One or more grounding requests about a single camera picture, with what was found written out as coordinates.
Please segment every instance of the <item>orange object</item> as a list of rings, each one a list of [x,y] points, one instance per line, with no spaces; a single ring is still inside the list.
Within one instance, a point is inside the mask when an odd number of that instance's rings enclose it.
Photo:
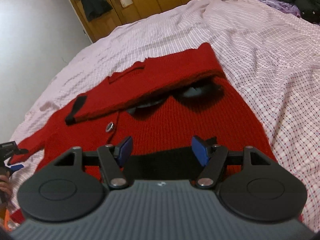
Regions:
[[[8,227],[8,222],[10,220],[10,213],[8,210],[5,211],[5,216],[4,216],[4,228],[7,231],[12,231],[9,227]]]

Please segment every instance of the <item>white wall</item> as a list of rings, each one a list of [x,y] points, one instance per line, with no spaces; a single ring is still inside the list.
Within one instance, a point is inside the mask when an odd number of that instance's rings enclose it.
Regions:
[[[0,142],[88,45],[69,0],[0,0]]]

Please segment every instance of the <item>pink plaid fabric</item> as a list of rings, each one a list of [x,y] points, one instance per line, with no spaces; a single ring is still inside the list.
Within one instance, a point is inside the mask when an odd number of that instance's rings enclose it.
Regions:
[[[280,165],[306,185],[303,221],[319,230],[320,26],[257,0],[193,0],[116,28],[57,74],[11,139],[20,142],[32,135],[52,113],[113,72],[203,42],[211,44],[228,80],[263,124]],[[11,212],[19,208],[19,186],[43,154],[36,153],[14,173]]]

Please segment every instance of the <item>human hand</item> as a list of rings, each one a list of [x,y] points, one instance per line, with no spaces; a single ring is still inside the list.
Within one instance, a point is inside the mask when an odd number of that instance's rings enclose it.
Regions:
[[[7,194],[8,200],[12,196],[12,185],[9,181],[10,173],[7,171],[6,175],[0,175],[0,190]]]

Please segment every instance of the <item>sweater sleeve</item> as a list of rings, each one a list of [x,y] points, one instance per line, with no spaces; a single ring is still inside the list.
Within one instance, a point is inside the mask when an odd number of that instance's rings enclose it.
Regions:
[[[8,164],[13,165],[16,163],[26,161],[31,155],[44,148],[44,128],[35,132],[32,136],[24,139],[18,144],[19,149],[27,149],[29,152],[22,155],[13,155]]]

